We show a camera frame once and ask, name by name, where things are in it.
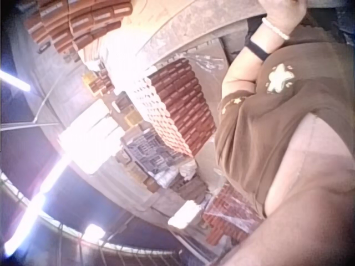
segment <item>wrist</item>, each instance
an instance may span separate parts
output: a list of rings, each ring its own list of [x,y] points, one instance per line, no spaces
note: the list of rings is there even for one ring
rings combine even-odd
[[[290,35],[294,29],[297,27],[294,23],[291,22],[282,22],[279,19],[274,17],[267,16],[266,19],[275,27],[277,27],[283,34]]]

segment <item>bright light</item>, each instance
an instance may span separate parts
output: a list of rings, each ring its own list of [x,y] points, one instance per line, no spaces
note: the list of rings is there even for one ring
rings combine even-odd
[[[99,226],[90,224],[83,235],[83,239],[90,242],[96,242],[103,238],[106,232]]]
[[[67,155],[64,155],[57,164],[53,167],[50,171],[46,179],[43,181],[42,185],[40,186],[40,192],[45,194],[52,189],[58,178],[67,168],[68,164],[70,163],[70,158]]]
[[[30,91],[31,86],[27,84],[26,82],[23,82],[22,80],[15,78],[14,76],[11,76],[10,74],[7,74],[6,72],[0,70],[0,78],[4,81],[6,81],[8,84],[11,84],[15,86],[16,88],[19,88],[20,90],[23,91]]]
[[[194,201],[186,201],[186,203],[171,217],[168,225],[178,229],[184,229],[202,210],[200,205]]]
[[[86,173],[96,172],[120,149],[124,131],[108,114],[102,100],[81,114],[60,135],[60,143],[68,156]]]
[[[42,210],[44,203],[45,203],[45,196],[43,194],[38,194],[34,196],[34,198],[31,200],[14,235],[4,245],[5,253],[7,257],[12,256],[12,254],[16,251],[16,249],[18,249],[18,247],[26,239],[40,211]]]

